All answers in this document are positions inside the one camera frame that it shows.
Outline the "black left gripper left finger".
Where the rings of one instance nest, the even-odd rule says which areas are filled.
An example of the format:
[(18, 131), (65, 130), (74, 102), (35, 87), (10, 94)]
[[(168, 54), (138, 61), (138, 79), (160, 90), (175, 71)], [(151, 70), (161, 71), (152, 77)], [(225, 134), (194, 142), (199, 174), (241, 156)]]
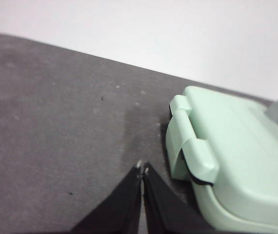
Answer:
[(138, 161), (112, 193), (76, 224), (75, 234), (136, 234), (141, 212), (141, 169)]

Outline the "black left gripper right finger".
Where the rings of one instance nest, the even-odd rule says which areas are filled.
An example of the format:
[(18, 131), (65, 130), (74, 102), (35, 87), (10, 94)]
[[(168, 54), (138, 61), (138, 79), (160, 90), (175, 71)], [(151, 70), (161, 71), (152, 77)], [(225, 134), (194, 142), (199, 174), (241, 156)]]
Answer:
[(144, 164), (144, 205), (150, 234), (208, 234), (214, 229), (182, 202), (154, 167)]

